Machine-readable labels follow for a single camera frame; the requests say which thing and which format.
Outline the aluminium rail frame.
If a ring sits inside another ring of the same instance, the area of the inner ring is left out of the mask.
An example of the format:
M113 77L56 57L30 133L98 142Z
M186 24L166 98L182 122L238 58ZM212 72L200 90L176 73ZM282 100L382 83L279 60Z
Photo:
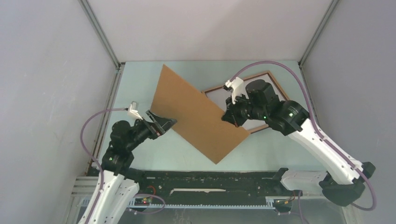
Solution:
M184 212L271 210L302 216L306 223L351 224L341 207L313 190L288 190L274 172L146 171L129 176L105 172L75 181L66 224L116 224L124 213L143 217Z

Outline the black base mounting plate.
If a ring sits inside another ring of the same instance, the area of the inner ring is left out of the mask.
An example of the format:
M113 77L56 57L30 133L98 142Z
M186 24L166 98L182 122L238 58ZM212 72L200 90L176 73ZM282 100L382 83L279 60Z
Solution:
M276 172L155 171L130 168L140 194L154 194L152 203L168 207L270 207L270 197L294 201Z

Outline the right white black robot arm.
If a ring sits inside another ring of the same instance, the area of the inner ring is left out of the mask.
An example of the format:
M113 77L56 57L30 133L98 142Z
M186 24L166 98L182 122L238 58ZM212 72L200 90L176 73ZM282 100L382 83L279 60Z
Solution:
M248 120L264 121L313 155L324 171L294 171L281 168L274 176L272 190L284 195L289 190L305 190L322 194L332 203L354 205L368 186L375 166L353 159L320 130L309 113L296 101L280 100L273 86L258 79L244 84L240 78L227 81L224 89L231 92L226 99L222 120L236 127Z

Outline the brown backing board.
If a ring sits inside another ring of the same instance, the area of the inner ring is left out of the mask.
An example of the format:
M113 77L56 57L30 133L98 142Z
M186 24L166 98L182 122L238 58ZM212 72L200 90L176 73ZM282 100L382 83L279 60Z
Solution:
M173 130L215 164L250 135L243 127L222 121L223 110L166 65L150 110L176 119Z

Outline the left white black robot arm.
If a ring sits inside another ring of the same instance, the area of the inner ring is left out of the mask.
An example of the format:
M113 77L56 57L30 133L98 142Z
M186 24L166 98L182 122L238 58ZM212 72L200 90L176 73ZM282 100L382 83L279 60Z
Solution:
M145 140L155 140L169 131L176 119L159 117L150 110L146 112L151 121L145 120L133 109L126 109L135 117L134 124L120 120L113 124L110 141L102 161L93 161L99 168L99 178L81 224L116 224L127 210L128 203L137 194L143 194L148 182L127 173L134 160L135 150Z

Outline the wooden picture frame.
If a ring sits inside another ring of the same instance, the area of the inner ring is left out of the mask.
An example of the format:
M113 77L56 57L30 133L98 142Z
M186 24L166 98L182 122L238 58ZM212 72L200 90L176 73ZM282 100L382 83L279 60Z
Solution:
M242 80L244 81L244 87L246 87L247 84L255 81L262 79L267 83L270 83L274 89L274 92L277 94L280 100L289 100L290 98L286 94L286 92L283 90L283 88L280 86L279 82L275 79L273 74L270 71L264 71L255 75L251 75L248 77L243 77ZM212 88L206 89L206 90L211 90L214 88L222 87L222 85L214 86Z

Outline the small green circuit board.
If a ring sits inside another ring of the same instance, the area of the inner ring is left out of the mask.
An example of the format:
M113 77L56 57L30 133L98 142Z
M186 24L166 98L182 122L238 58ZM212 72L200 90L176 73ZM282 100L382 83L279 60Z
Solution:
M134 206L149 206L152 203L151 198L135 198Z

